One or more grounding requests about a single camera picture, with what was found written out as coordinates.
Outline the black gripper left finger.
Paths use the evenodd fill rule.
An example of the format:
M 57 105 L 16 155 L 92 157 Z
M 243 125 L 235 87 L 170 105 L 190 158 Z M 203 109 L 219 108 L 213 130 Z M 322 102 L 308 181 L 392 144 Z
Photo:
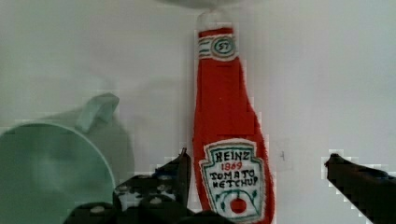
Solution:
M 191 158 L 187 149 L 151 175 L 135 175 L 116 186 L 111 203 L 85 203 L 64 224 L 234 224 L 211 210 L 187 207 Z

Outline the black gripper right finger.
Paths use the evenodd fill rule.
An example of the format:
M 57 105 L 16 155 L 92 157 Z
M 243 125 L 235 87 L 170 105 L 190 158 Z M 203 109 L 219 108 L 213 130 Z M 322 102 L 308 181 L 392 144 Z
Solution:
M 327 179 L 373 224 L 396 223 L 395 177 L 333 153 L 324 163 Z

